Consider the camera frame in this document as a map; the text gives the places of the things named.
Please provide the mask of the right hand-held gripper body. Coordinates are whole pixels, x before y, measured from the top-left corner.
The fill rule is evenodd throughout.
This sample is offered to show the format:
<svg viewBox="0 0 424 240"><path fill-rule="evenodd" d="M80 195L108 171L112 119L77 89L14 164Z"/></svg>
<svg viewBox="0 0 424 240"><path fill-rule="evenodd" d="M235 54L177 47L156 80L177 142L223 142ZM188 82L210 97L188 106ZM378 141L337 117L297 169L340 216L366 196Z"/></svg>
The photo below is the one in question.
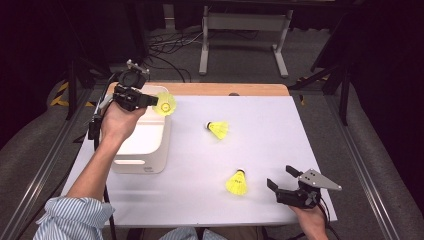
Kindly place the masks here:
<svg viewBox="0 0 424 240"><path fill-rule="evenodd" d="M312 209L321 201L322 188L336 191L342 190L341 185L314 169L302 172L302 175L296 179L298 180L298 188L296 190L279 188L279 191L275 193L278 203L301 209Z"/></svg>

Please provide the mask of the yellow black floor tape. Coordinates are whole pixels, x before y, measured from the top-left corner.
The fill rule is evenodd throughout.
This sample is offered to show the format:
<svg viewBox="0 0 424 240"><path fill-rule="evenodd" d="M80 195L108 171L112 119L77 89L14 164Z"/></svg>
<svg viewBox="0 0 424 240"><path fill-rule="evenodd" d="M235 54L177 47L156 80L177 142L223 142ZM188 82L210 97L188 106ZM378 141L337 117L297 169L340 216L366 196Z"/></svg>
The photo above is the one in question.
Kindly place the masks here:
<svg viewBox="0 0 424 240"><path fill-rule="evenodd" d="M53 96L53 99L50 102L50 106L69 106L69 82L63 81L56 93Z"/></svg>

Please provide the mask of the yellow shuttlecock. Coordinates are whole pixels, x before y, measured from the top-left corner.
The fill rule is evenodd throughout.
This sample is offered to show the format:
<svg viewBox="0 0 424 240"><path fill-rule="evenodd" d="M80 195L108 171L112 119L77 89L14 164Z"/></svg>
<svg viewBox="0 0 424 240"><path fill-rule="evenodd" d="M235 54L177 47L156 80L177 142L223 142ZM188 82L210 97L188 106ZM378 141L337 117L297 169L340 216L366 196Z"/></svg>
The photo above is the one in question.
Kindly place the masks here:
<svg viewBox="0 0 424 240"><path fill-rule="evenodd" d="M225 121L207 122L206 128L218 139L222 140L227 136L229 124Z"/></svg>
<svg viewBox="0 0 424 240"><path fill-rule="evenodd" d="M171 115L177 107L174 96L169 92L161 92L157 94L157 97L158 102L152 107L153 111L161 116Z"/></svg>
<svg viewBox="0 0 424 240"><path fill-rule="evenodd" d="M247 193L247 182L245 171L238 169L236 173L230 177L225 183L226 190L234 195L244 195Z"/></svg>

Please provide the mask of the white plastic bin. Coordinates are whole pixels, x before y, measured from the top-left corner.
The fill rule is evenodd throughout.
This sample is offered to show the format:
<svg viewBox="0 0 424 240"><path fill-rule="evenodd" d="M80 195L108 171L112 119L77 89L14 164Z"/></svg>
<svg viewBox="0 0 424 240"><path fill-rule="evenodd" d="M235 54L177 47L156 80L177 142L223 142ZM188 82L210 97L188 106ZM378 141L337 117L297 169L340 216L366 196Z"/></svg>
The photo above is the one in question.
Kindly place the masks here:
<svg viewBox="0 0 424 240"><path fill-rule="evenodd" d="M121 145L112 170L119 174L160 173L167 162L170 133L171 117L161 116L149 106Z"/></svg>

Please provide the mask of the person's right hand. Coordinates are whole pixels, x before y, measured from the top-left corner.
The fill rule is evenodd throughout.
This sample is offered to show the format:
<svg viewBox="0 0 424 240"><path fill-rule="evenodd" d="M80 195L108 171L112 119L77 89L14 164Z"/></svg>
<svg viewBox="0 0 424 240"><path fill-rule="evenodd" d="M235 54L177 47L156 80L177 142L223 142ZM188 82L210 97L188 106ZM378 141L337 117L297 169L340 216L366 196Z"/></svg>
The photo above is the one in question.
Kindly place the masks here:
<svg viewBox="0 0 424 240"><path fill-rule="evenodd" d="M308 240L329 240L325 228L325 216L318 206L312 209L301 209L290 206L296 214L303 233Z"/></svg>

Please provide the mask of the white metal stand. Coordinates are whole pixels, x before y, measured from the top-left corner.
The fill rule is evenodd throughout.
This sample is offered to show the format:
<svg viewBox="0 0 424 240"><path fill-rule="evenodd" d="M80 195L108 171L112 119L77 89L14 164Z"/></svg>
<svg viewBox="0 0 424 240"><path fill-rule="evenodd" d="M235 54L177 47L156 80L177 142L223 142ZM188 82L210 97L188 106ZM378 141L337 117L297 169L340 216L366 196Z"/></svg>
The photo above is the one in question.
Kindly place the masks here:
<svg viewBox="0 0 424 240"><path fill-rule="evenodd" d="M206 75L208 69L210 30L243 30L243 31L274 31L280 37L272 46L274 58L282 78L289 76L283 59L282 49L290 27L293 11L287 10L282 15L258 15L238 13L214 13L208 6L203 7L202 17L202 48L199 63L199 74Z"/></svg>

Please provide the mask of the person's striped shirt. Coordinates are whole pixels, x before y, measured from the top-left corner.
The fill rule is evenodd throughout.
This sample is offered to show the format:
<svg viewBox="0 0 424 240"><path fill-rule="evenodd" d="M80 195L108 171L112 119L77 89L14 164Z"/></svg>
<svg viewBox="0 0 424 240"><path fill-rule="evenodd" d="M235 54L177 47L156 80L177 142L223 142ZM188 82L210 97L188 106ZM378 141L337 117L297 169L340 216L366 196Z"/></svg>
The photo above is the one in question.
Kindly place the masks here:
<svg viewBox="0 0 424 240"><path fill-rule="evenodd" d="M115 209L94 198L54 197L45 204L33 240L104 240L102 230ZM179 227L158 240L228 240L205 230L199 238L193 227Z"/></svg>

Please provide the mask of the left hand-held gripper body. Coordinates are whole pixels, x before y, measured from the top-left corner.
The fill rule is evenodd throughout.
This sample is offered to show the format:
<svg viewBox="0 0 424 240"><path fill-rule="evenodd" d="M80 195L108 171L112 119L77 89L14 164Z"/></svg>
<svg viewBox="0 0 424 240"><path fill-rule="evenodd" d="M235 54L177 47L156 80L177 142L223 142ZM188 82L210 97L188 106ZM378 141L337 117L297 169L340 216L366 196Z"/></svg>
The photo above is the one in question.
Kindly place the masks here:
<svg viewBox="0 0 424 240"><path fill-rule="evenodd" d="M146 76L149 75L149 70L131 59L126 64L128 69L119 74L113 94L104 97L100 103L100 109L105 109L112 101L128 111L149 106L149 96L141 92L147 81Z"/></svg>

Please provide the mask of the black metal stand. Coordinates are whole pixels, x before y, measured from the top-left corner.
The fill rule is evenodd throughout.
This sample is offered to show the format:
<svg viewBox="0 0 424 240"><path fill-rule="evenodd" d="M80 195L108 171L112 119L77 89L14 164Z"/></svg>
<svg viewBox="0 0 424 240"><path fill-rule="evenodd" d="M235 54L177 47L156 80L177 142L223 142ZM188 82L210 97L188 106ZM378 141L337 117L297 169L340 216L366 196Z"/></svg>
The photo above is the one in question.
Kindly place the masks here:
<svg viewBox="0 0 424 240"><path fill-rule="evenodd" d="M343 125L347 126L347 106L351 78L348 67L332 65L316 74L313 74L312 76L309 76L308 78L302 77L300 81L289 86L288 89L300 90L324 77L328 77L326 83L321 88L324 95L333 95L338 88L341 88L338 115Z"/></svg>

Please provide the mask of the black tripod stand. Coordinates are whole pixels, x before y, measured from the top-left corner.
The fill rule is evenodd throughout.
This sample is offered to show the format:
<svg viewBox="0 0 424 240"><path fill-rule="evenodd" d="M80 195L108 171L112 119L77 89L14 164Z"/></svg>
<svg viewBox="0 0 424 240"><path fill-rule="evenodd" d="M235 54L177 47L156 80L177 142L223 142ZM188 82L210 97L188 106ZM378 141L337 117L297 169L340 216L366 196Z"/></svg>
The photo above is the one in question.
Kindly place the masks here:
<svg viewBox="0 0 424 240"><path fill-rule="evenodd" d="M112 73L108 68L103 68L88 59L78 57L68 64L68 114L66 119L70 120L78 109L77 83L83 89L92 89L97 78L109 78Z"/></svg>

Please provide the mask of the white table board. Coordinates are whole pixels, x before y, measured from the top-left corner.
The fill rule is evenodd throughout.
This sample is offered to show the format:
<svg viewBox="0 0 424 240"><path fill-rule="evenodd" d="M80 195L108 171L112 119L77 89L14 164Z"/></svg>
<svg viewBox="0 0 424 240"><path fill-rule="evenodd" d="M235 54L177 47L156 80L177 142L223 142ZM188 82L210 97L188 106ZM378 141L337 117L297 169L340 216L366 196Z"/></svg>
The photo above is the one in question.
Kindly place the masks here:
<svg viewBox="0 0 424 240"><path fill-rule="evenodd" d="M294 213L279 204L267 179L283 189L298 184L285 168L318 167L290 96L179 96L171 116L167 164L158 174L110 173L107 188L119 227L282 225ZM207 122L225 121L220 140ZM247 193L225 183L245 171Z"/></svg>

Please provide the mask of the aluminium rail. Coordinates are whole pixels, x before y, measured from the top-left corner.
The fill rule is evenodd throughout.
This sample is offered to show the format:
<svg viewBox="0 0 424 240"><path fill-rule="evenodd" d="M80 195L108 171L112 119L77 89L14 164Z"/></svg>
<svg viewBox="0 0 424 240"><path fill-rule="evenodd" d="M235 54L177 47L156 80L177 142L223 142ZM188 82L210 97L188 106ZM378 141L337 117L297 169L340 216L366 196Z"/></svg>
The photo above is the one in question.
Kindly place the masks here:
<svg viewBox="0 0 424 240"><path fill-rule="evenodd" d="M340 130L345 144L349 149L354 171L359 178L361 186L365 192L366 198L378 222L378 225L384 235L385 240L400 240L398 232L389 216L389 213L382 201L379 191L363 161L359 149L352 137L349 128L343 124L339 116L338 104L333 96L325 96L326 103L332 113L336 125Z"/></svg>
<svg viewBox="0 0 424 240"><path fill-rule="evenodd" d="M77 103L75 104L75 109L73 110L72 116L68 120L65 120L62 124L60 131L56 136L47 156L40 165L33 180L27 187L22 200L12 215L5 230L0 235L0 240L15 240L17 238L19 231L23 228L23 225L29 216L31 209L33 208L38 196L40 195L45 182L50 176L59 154L62 152L63 145L65 140L68 138L68 134L78 120L78 117L84 109L86 101L89 99L91 93L91 89L85 89L81 91L80 96L77 98Z"/></svg>

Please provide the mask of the person's left hand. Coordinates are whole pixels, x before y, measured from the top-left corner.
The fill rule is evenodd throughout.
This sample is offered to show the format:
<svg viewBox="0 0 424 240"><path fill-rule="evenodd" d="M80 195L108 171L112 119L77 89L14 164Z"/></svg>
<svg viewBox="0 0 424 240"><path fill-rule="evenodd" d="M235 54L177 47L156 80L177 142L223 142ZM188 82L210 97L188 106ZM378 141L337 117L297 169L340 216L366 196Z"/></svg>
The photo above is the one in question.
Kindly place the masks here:
<svg viewBox="0 0 424 240"><path fill-rule="evenodd" d="M101 126L102 141L107 145L121 145L131 136L146 108L128 111L112 102L107 108Z"/></svg>

